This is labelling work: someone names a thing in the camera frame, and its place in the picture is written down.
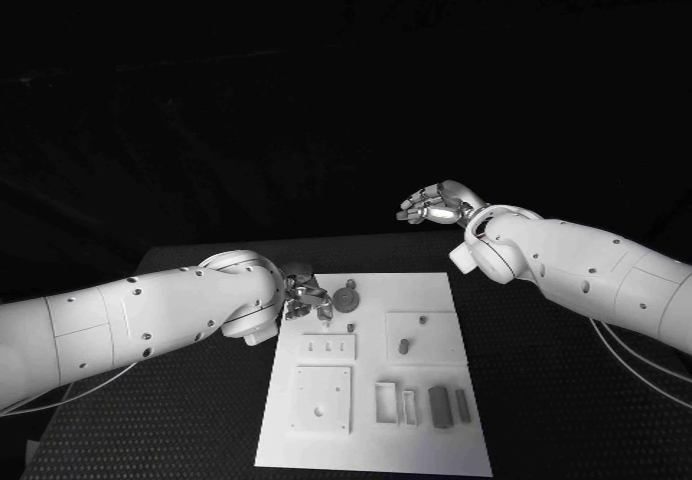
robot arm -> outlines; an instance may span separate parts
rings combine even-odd
[[[2,305],[0,409],[219,329],[257,345],[278,333],[284,300],[294,298],[304,310],[301,285],[261,255],[241,250],[199,266]],[[314,298],[312,303],[329,307],[326,292],[316,287],[310,292],[327,305]]]
[[[505,284],[518,278],[581,315],[634,330],[692,354],[692,267],[620,235],[529,210],[490,205],[457,182],[417,192],[399,220],[459,223],[464,243],[450,253]]]

textured mat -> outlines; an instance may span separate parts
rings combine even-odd
[[[304,260],[317,273],[447,272],[495,477],[692,478],[692,411],[633,378],[588,321],[534,285],[461,275],[447,257],[461,241],[456,229],[166,247],[147,254],[139,273],[241,248],[276,263]],[[630,332],[623,338],[682,369],[668,347]],[[251,348],[216,334],[140,363],[61,408],[25,479],[414,477],[254,467],[274,348],[276,339]],[[692,400],[692,385],[632,365]],[[72,394],[110,375],[79,382]]]

robotic hand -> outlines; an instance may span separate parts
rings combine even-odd
[[[288,320],[312,308],[329,320],[327,292],[310,267],[297,270],[284,273],[261,255],[239,250],[199,266],[0,305],[0,410],[219,329],[257,345],[278,333],[286,300]]]
[[[457,223],[464,243],[450,253],[461,272],[476,267],[498,283],[536,284],[581,315],[649,335],[692,354],[692,267],[620,235],[531,210],[490,205],[454,181],[421,189],[398,220]]]

table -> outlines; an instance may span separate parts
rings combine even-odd
[[[691,478],[692,411],[627,373],[588,321],[548,302],[531,283],[499,285],[480,271],[457,271],[447,254],[461,241],[463,230],[450,229],[162,247],[137,274],[235,249],[278,264],[307,261],[317,273],[447,272],[495,477]],[[684,372],[668,347],[639,334],[622,336]],[[61,407],[25,479],[407,477],[254,467],[276,344],[248,347],[216,334],[140,363]],[[688,384],[629,360],[691,400]],[[72,394],[111,375],[81,381]]]

white cable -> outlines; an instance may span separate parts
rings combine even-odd
[[[82,398],[90,393],[95,392],[101,387],[105,387],[105,385],[108,385],[136,365],[137,365],[137,362],[133,363],[113,378],[110,378],[104,383],[97,385],[91,390],[87,390],[87,392],[81,393],[77,397],[72,397],[68,400],[64,400],[62,402],[52,403],[51,405],[45,405],[43,407],[29,408],[28,410],[19,410],[19,412],[16,412],[15,408],[19,408],[25,403],[30,402],[38,397],[33,397],[29,400],[23,400],[20,403],[17,403],[16,405],[13,405],[10,407],[9,411],[3,410],[3,412],[0,412],[0,418],[2,417],[9,417],[10,415],[20,415],[22,413],[38,412],[39,410],[46,410],[48,408],[53,408],[53,407],[59,407],[61,405],[65,405],[66,403],[72,402],[74,400]]]
[[[607,323],[601,322],[601,325],[606,327],[606,330],[610,332],[613,335],[613,338],[617,340],[617,343],[623,346],[623,348],[653,368],[658,368],[662,372],[666,372],[669,375],[673,377],[679,378],[681,380],[685,380],[686,382],[692,383],[692,378],[686,377],[685,375],[681,375],[678,372],[673,372],[669,370],[666,367],[659,365],[658,363],[652,362],[646,357],[643,357],[623,342],[620,337],[616,335],[616,332],[611,330],[610,326]]]
[[[662,394],[665,395],[671,400],[678,402],[684,407],[688,407],[692,410],[692,405],[682,401],[678,397],[673,397],[666,391],[663,391],[639,373],[637,371],[627,365],[627,362],[620,358],[620,355],[617,352],[613,350],[613,347],[610,346],[610,343],[606,341],[606,337],[601,334],[601,331],[598,330],[598,327],[596,326],[594,319],[588,319],[591,321],[591,326],[594,327],[596,333],[598,334],[598,337],[601,337],[603,344],[606,347],[609,347],[610,353],[613,356],[617,358],[617,361],[624,365],[627,370],[634,374],[634,376]]]

